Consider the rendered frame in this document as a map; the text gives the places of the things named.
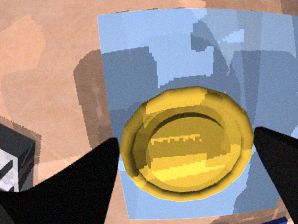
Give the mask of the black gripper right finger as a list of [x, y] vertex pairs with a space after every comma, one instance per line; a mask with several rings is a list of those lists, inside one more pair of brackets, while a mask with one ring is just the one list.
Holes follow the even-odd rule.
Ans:
[[253, 144], [287, 212], [298, 224], [298, 139], [257, 127]]

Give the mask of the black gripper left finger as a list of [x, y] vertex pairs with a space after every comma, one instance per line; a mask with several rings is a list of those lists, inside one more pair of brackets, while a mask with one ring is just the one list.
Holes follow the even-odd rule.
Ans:
[[0, 224], [104, 224], [120, 153], [114, 137], [31, 189], [0, 190]]

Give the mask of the white dish rack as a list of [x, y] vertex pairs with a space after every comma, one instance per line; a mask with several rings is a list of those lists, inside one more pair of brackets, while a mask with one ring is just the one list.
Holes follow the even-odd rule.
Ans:
[[33, 186], [35, 143], [0, 123], [0, 190], [23, 192]]

